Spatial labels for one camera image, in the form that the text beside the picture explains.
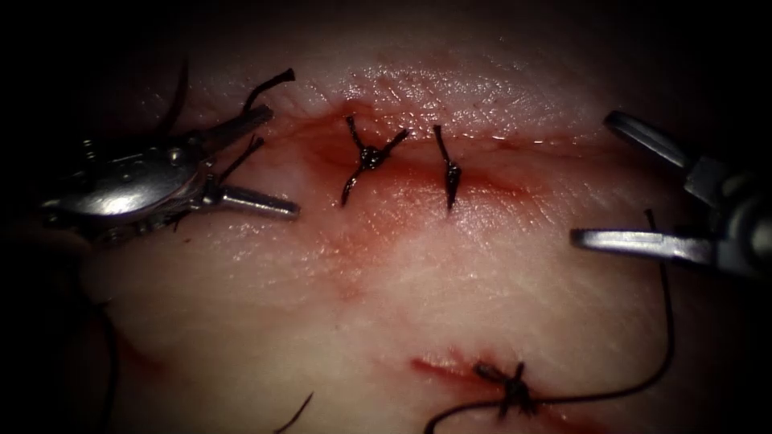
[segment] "skin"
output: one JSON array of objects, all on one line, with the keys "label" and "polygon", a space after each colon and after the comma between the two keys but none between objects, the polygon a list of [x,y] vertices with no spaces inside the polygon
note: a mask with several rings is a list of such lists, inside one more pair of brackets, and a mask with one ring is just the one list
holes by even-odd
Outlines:
[{"label": "skin", "polygon": [[[694,79],[700,58],[682,39],[640,39],[645,20],[626,10],[537,3],[274,6],[216,19],[204,8],[99,70],[78,100],[81,125],[144,131],[187,53],[182,133],[234,116],[251,87],[292,67],[297,82],[258,98],[277,119],[229,183],[303,207],[293,223],[192,215],[177,232],[85,258],[83,289],[108,302],[120,335],[111,432],[271,432],[312,391],[288,432],[421,432],[448,407],[501,396],[470,373],[478,360],[509,375],[525,361],[538,396],[610,391],[658,367],[656,265],[578,251],[568,231],[646,228],[646,208],[660,227],[688,220],[679,178],[601,121],[621,109],[715,149],[716,84]],[[264,15],[272,22],[257,25]],[[352,113],[366,144],[412,135],[341,209],[357,165]],[[449,215],[434,124],[465,171]],[[501,150],[497,137],[517,146]],[[722,430],[747,363],[741,287],[681,269],[671,280],[676,357],[652,388],[530,419],[472,411],[438,432]],[[99,321],[84,318],[54,359],[61,398],[50,406],[90,427],[107,358]]]}]

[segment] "metal instrument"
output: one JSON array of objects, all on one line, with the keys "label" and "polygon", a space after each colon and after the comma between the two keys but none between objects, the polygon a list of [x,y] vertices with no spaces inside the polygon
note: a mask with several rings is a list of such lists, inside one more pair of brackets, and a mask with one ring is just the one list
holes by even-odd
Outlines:
[{"label": "metal instrument", "polygon": [[[187,64],[171,112],[170,129],[187,87]],[[292,70],[270,86],[294,80]],[[176,137],[134,137],[83,141],[80,158],[67,167],[40,205],[46,226],[72,229],[97,245],[115,245],[178,222],[192,211],[246,210],[274,219],[296,219],[300,206],[257,191],[223,185],[227,176],[211,173],[215,154],[273,119],[265,105],[245,107],[237,117],[204,131]],[[247,152],[226,170],[230,174],[263,141],[254,136]]]},{"label": "metal instrument", "polygon": [[573,229],[572,245],[672,260],[772,282],[772,182],[768,178],[748,170],[734,170],[705,155],[690,158],[667,134],[625,113],[611,112],[604,125],[685,172],[684,189],[708,208],[708,217],[701,225],[704,234]]}]

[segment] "black suture thread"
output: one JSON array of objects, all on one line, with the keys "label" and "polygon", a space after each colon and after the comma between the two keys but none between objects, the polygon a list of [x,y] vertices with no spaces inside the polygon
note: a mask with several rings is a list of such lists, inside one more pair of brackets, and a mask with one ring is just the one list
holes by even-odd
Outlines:
[{"label": "black suture thread", "polygon": [[389,143],[384,146],[383,149],[378,149],[375,146],[366,146],[359,138],[359,134],[356,132],[356,126],[354,125],[354,117],[346,117],[346,123],[348,124],[349,132],[351,133],[351,139],[354,141],[357,149],[359,149],[359,167],[354,170],[354,173],[348,177],[346,184],[343,185],[343,193],[340,195],[340,206],[345,207],[348,201],[348,195],[351,193],[351,189],[356,184],[356,179],[365,170],[375,170],[381,164],[386,161],[391,155],[392,149],[399,145],[405,138],[407,138],[409,132],[407,129],[402,129]]},{"label": "black suture thread", "polygon": [[252,104],[255,102],[255,99],[262,92],[267,91],[277,84],[286,83],[288,81],[295,81],[295,71],[293,71],[292,68],[287,69],[278,76],[274,76],[272,79],[264,82],[263,84],[259,84],[252,90],[249,96],[247,96],[247,100],[244,102],[244,108],[241,110],[241,114],[245,114],[252,108]]},{"label": "black suture thread", "polygon": [[520,412],[529,416],[536,414],[528,385],[522,380],[524,369],[525,363],[518,363],[515,374],[510,377],[488,363],[479,362],[472,368],[478,377],[503,386],[504,397],[499,402],[499,420],[503,420],[509,407],[514,406],[519,406]]},{"label": "black suture thread", "polygon": [[[655,231],[656,226],[654,222],[654,214],[651,210],[645,211],[646,217],[651,226],[651,230]],[[665,304],[665,322],[667,328],[667,349],[665,351],[665,357],[659,369],[654,372],[649,378],[643,380],[634,386],[626,387],[624,389],[606,393],[597,393],[592,395],[578,395],[578,396],[565,396],[557,398],[535,398],[533,400],[536,404],[563,404],[563,403],[587,403],[591,401],[602,401],[606,399],[622,398],[623,396],[633,395],[640,391],[643,391],[658,382],[670,368],[673,362],[673,355],[676,352],[676,327],[673,320],[673,305],[670,297],[670,281],[667,278],[667,269],[664,262],[659,263],[659,280],[662,285],[662,293]]]},{"label": "black suture thread", "polygon": [[303,401],[303,405],[301,405],[300,408],[295,412],[294,416],[292,416],[292,419],[290,419],[289,422],[281,426],[281,428],[273,430],[273,434],[282,434],[284,431],[287,430],[287,428],[291,427],[295,422],[297,422],[298,419],[300,419],[301,413],[303,413],[303,410],[306,409],[306,406],[311,401],[311,397],[313,396],[314,396],[314,393],[311,392],[310,395],[308,395],[308,397],[306,398],[306,400]]},{"label": "black suture thread", "polygon": [[456,194],[458,193],[458,184],[461,182],[461,167],[450,159],[448,149],[445,148],[445,142],[442,140],[442,127],[435,125],[434,136],[437,138],[437,145],[440,147],[442,159],[445,160],[445,191],[448,195],[448,212],[453,209],[456,203]]},{"label": "black suture thread", "polygon": [[437,138],[437,145],[440,147],[440,153],[442,153],[442,159],[445,160],[445,163],[450,162],[450,155],[448,155],[448,150],[445,148],[445,142],[442,140],[442,127],[440,125],[435,125],[433,127],[434,129],[434,136]]},{"label": "black suture thread", "polygon": [[115,326],[105,313],[101,306],[97,306],[96,314],[105,330],[105,343],[110,355],[110,372],[107,382],[107,391],[105,391],[105,404],[102,405],[102,411],[99,415],[99,422],[96,426],[96,432],[107,432],[110,423],[110,416],[113,414],[115,406],[115,395],[118,387],[118,371],[120,369],[118,360],[118,344],[115,338]]},{"label": "black suture thread", "polygon": [[115,405],[115,395],[118,388],[118,376],[121,372],[120,360],[118,358],[118,344],[115,338],[115,326],[110,320],[110,317],[105,313],[105,306],[107,302],[94,305],[91,300],[86,296],[83,287],[80,285],[80,274],[77,269],[72,270],[70,273],[70,279],[72,279],[72,287],[75,288],[76,295],[82,300],[82,302],[93,307],[96,311],[96,315],[99,318],[99,322],[102,324],[102,329],[105,331],[105,344],[107,346],[107,352],[110,359],[110,368],[107,378],[107,390],[105,391],[105,399],[102,404],[102,409],[99,413],[99,419],[96,422],[95,432],[101,434],[107,432],[108,425],[110,423],[110,416],[113,414],[113,407]]},{"label": "black suture thread", "polygon": [[175,98],[172,100],[171,106],[169,107],[169,111],[166,113],[166,116],[161,120],[160,123],[158,123],[158,126],[155,128],[155,135],[157,136],[166,136],[173,126],[175,126],[175,122],[177,122],[177,119],[179,118],[180,113],[183,112],[183,107],[185,105],[185,98],[187,96],[187,86],[188,86],[188,61],[187,56],[185,59],[183,59],[183,65],[179,70],[179,78],[177,79],[177,89],[175,90]]},{"label": "black suture thread", "polygon": [[220,174],[220,180],[218,181],[218,184],[222,184],[225,182],[225,179],[227,179],[234,170],[236,170],[241,164],[243,164],[247,158],[249,158],[250,155],[252,155],[256,150],[258,150],[265,141],[263,140],[263,137],[258,137],[255,139],[255,135],[252,135],[252,138],[249,139],[249,145],[247,145],[247,149],[239,155],[239,157],[231,163],[230,166],[228,166],[227,169],[223,171],[222,174]]},{"label": "black suture thread", "polygon": [[[656,225],[654,221],[653,212],[649,209],[645,211],[645,214],[649,222],[649,225],[651,227],[651,230],[655,231]],[[675,328],[675,323],[673,319],[673,307],[672,307],[672,300],[670,295],[670,281],[667,278],[667,269],[665,267],[664,262],[659,263],[659,277],[660,277],[660,283],[662,285],[662,292],[663,292],[663,298],[664,298],[664,304],[665,304],[665,322],[667,323],[666,324],[667,349],[665,352],[665,357],[659,369],[653,375],[651,375],[649,378],[645,379],[641,383],[631,387],[621,389],[619,391],[597,393],[592,395],[577,395],[577,396],[565,396],[565,397],[556,397],[556,398],[530,399],[529,404],[532,406],[532,411],[534,413],[536,412],[537,405],[586,403],[586,402],[601,401],[606,399],[617,399],[617,398],[622,398],[624,396],[633,395],[635,393],[638,393],[650,387],[651,385],[659,381],[664,376],[665,372],[667,372],[667,369],[670,368],[670,365],[672,364],[672,360],[673,360],[673,355],[676,352],[676,328]],[[480,369],[477,366],[475,367],[477,368],[475,369],[475,373],[480,375]],[[488,371],[485,371],[485,373],[486,374],[481,375],[483,378],[486,378],[485,375],[489,375],[491,379],[495,379],[495,380],[500,379],[501,376],[505,376],[503,373],[501,373],[498,369],[495,369],[495,368],[493,368],[492,370],[489,369]],[[442,422],[444,419],[463,411],[469,411],[469,410],[474,410],[479,408],[498,408],[499,414],[500,414],[501,407],[505,404],[506,400],[507,400],[507,396],[505,396],[504,399],[498,399],[496,401],[479,401],[476,403],[465,403],[465,404],[458,405],[456,407],[452,407],[448,410],[443,411],[442,413],[439,413],[438,415],[430,419],[429,422],[426,424],[426,427],[424,428],[424,434],[434,434],[434,429],[437,427],[437,424]],[[511,402],[511,403],[507,403],[507,405],[522,405],[522,403]],[[521,407],[521,411],[528,413],[528,409],[526,408]]]}]

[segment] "forceps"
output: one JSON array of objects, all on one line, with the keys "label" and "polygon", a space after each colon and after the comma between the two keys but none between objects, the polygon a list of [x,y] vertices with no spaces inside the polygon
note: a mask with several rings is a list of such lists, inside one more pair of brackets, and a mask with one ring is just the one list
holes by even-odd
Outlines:
[{"label": "forceps", "polygon": [[701,155],[692,158],[666,133],[629,114],[613,111],[606,128],[685,172],[684,189],[708,207],[701,236],[609,228],[572,229],[574,247],[670,260],[751,280],[771,282],[770,184]]}]

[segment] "pale skin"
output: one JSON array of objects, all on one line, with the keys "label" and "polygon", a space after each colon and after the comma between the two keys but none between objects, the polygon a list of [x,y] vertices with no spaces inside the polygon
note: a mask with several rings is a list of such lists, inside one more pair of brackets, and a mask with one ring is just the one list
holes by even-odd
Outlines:
[{"label": "pale skin", "polygon": [[[187,53],[181,133],[237,114],[254,85],[288,67],[298,76],[258,98],[277,118],[256,131],[265,145],[229,179],[299,203],[298,221],[191,215],[176,232],[84,263],[85,292],[109,302],[105,312],[135,351],[121,353],[113,432],[271,432],[311,392],[288,432],[421,432],[448,407],[500,396],[463,380],[480,358],[509,375],[526,362],[532,393],[550,396],[611,391],[658,367],[665,333],[656,265],[578,251],[568,232],[646,228],[647,208],[660,227],[688,218],[677,178],[602,128],[610,110],[696,141],[716,114],[672,57],[646,44],[625,54],[634,32],[590,26],[579,9],[502,7],[279,8],[274,24],[261,25],[255,8],[196,32],[193,17],[95,87],[94,125],[148,129]],[[411,135],[361,176],[341,208],[357,153],[343,117],[328,121],[347,110],[367,144],[382,146],[403,128]],[[435,124],[469,177],[449,214]],[[327,160],[320,128],[325,144],[340,138]],[[528,144],[503,152],[499,137]],[[551,140],[559,143],[548,147]],[[436,175],[410,178],[411,169]],[[465,189],[474,176],[491,180],[487,190],[474,181]],[[635,396],[553,407],[566,430],[697,431],[724,419],[718,391],[732,390],[742,350],[737,300],[725,282],[679,269],[671,277],[672,368]],[[72,392],[81,420],[98,412],[105,381],[103,367],[83,368],[104,358],[94,330],[66,358],[90,385]],[[450,375],[416,371],[416,363]],[[517,411],[495,416],[470,411],[437,431],[560,428]]]}]

